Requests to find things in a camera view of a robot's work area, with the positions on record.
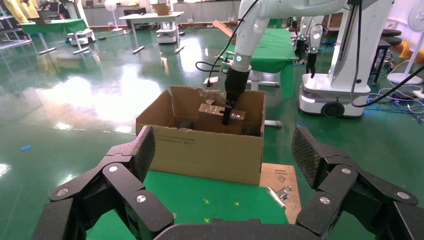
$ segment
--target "wooden board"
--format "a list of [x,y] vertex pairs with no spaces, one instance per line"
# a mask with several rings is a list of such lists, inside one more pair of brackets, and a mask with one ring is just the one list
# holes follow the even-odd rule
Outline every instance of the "wooden board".
[[290,224],[295,224],[296,218],[301,211],[301,199],[299,198],[298,182],[296,180],[295,167],[272,163],[262,163],[260,173],[261,187],[271,187],[278,191],[284,186],[291,187],[290,199],[285,202],[285,215]]
[[233,35],[233,30],[231,30],[231,28],[227,27],[227,25],[222,22],[219,22],[218,20],[213,21],[212,25],[215,28],[218,28],[223,31],[228,37],[231,37],[231,35]]

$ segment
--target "table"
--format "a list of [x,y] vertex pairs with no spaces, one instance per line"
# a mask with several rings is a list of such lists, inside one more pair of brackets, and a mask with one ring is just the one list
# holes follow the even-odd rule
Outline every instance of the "table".
[[[139,45],[139,41],[137,39],[136,34],[136,28],[134,27],[134,24],[146,24],[146,23],[164,23],[164,22],[176,22],[176,18],[182,15],[183,11],[174,11],[171,15],[163,15],[159,16],[157,13],[146,13],[144,15],[139,14],[131,14],[127,16],[122,16],[119,19],[121,20],[129,20],[131,22],[131,28],[132,28],[132,34],[134,35],[135,39],[135,46],[137,47],[136,50],[132,51],[132,54],[137,54],[141,50],[143,50],[145,47]],[[177,24],[175,24],[176,27],[176,47],[177,49],[174,51],[174,53],[179,53],[184,46],[180,46],[180,32],[178,30]]]
[[[176,224],[207,224],[212,219],[288,223],[285,209],[275,202],[265,187],[157,171],[149,171],[144,184],[174,215]],[[106,213],[87,232],[87,239],[134,239],[120,222],[116,213]]]
[[[48,48],[46,42],[44,41],[42,33],[73,33],[75,39],[77,38],[77,32],[87,29],[87,25],[82,19],[63,19],[63,20],[51,20],[50,23],[46,24],[36,24],[35,22],[23,23],[20,25],[22,31],[28,35],[38,34],[42,45],[44,46],[44,51],[40,51],[38,54],[46,54],[51,51],[56,50],[55,47]],[[78,44],[78,50],[74,51],[73,54],[77,55],[87,51],[89,48],[81,48],[80,42],[76,41]]]
[[[235,52],[236,46],[230,44],[228,51]],[[284,99],[293,97],[294,74],[293,60],[295,51],[287,29],[267,28],[260,40],[250,62],[252,67],[251,90],[258,90],[259,86],[280,87]],[[280,82],[263,81],[261,73],[280,74]],[[280,121],[266,120],[266,126],[281,127]]]

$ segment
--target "stool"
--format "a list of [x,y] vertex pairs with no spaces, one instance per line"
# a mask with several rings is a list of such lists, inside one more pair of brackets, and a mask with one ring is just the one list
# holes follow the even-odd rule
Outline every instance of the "stool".
[[[377,80],[379,79],[380,72],[381,72],[383,64],[384,64],[384,59],[386,58],[386,54],[387,54],[387,51],[389,50],[390,46],[391,45],[383,39],[380,39],[380,41],[378,42],[377,52],[375,53],[374,61],[372,61],[371,72],[369,73],[369,75],[375,75],[374,82],[372,83],[373,86],[376,85]],[[376,65],[377,58],[380,55],[380,50],[383,50],[383,53],[382,53],[382,56],[380,58],[380,63],[378,64],[378,68],[376,69],[375,65]]]
[[382,37],[396,37],[402,34],[401,31],[395,29],[383,29]]
[[395,36],[383,36],[382,39],[392,46],[397,46],[402,43],[402,39]]

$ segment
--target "person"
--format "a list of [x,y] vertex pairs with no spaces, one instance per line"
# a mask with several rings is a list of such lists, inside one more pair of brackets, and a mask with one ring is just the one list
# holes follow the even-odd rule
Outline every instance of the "person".
[[68,7],[66,6],[66,0],[59,0],[59,5],[57,7],[57,13],[60,16],[60,19],[71,19],[69,15]]

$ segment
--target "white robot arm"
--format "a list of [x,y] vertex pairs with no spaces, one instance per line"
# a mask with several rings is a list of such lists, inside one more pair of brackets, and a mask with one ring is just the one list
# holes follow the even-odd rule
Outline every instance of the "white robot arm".
[[242,0],[235,55],[229,63],[225,80],[226,105],[222,124],[228,125],[234,103],[246,90],[252,55],[271,18],[330,14],[342,9],[347,2],[348,0]]
[[317,54],[320,48],[321,37],[323,35],[324,16],[304,16],[300,21],[300,32],[296,41],[294,53],[299,58],[303,59],[304,53],[309,48],[311,54]]

